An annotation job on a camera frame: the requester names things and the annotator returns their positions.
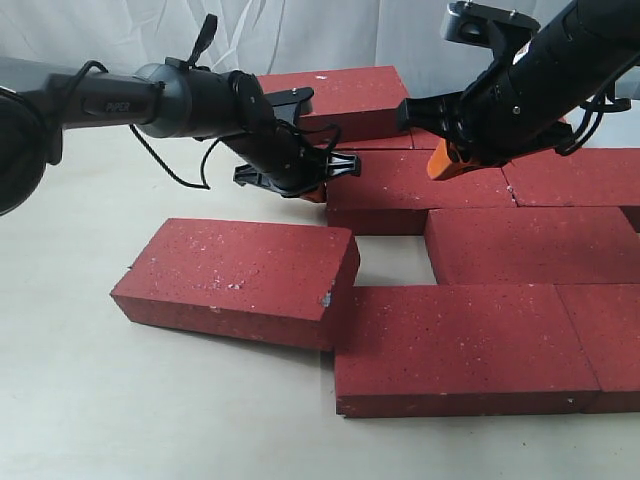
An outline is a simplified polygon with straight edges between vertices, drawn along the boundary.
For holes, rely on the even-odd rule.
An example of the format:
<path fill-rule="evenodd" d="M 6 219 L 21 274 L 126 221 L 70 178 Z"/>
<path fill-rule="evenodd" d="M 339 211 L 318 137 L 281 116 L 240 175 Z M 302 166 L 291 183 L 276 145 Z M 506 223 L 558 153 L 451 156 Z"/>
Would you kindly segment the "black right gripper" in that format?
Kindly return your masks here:
<path fill-rule="evenodd" d="M 427 162 L 431 180 L 450 180 L 481 168 L 500 168 L 522 156 L 458 151 L 450 141 L 515 146 L 539 135 L 572 135 L 562 117 L 575 107 L 575 76 L 548 60 L 493 64 L 464 91 L 406 98 L 397 108 L 401 130 L 419 128 L 441 138 Z"/>

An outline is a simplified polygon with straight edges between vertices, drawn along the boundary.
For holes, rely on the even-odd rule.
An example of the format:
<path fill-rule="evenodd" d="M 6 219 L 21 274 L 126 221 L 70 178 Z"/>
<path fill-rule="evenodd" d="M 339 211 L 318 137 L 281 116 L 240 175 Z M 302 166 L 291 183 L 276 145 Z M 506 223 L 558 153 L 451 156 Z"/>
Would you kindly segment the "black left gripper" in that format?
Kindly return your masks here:
<path fill-rule="evenodd" d="M 271 130 L 234 138 L 232 151 L 245 161 L 234 170 L 234 182 L 283 198 L 325 203 L 326 183 L 343 176 L 360 176 L 361 160 L 355 154 L 335 150 L 342 133 L 338 125 L 328 124 L 319 132 L 333 134 L 323 148 L 309 141 L 312 130 L 300 129 L 284 120 L 278 120 Z"/>

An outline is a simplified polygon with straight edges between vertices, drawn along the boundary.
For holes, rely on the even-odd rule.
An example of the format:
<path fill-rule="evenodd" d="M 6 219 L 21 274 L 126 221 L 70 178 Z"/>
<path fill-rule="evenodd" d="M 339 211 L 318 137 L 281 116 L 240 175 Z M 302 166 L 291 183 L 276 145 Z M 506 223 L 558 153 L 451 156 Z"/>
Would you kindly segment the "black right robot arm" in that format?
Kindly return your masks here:
<path fill-rule="evenodd" d="M 400 130 L 440 139 L 427 164 L 433 180 L 545 150 L 567 156 L 604 114 L 631 106 L 615 83 L 639 63 L 636 1 L 571 1 L 546 26 L 473 1 L 449 3 L 447 16 L 446 40 L 487 48 L 493 59 L 464 90 L 397 107 Z"/>

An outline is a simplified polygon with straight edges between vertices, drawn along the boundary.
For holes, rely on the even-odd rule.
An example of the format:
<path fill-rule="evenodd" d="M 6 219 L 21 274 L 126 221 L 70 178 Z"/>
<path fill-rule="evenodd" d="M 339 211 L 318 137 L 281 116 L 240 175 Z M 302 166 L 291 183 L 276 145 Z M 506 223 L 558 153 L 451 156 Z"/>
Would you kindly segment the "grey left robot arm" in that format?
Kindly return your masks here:
<path fill-rule="evenodd" d="M 23 204 L 47 166 L 60 163 L 64 131 L 117 125 L 128 126 L 140 142 L 223 143 L 245 161 L 234 171 L 235 183 L 320 202 L 327 182 L 359 175 L 361 161 L 336 151 L 339 126 L 328 125 L 334 136 L 324 148 L 298 127 L 313 94 L 308 87 L 267 94 L 253 74 L 219 74 L 173 58 L 124 76 L 95 60 L 73 70 L 4 57 L 1 212 Z"/>

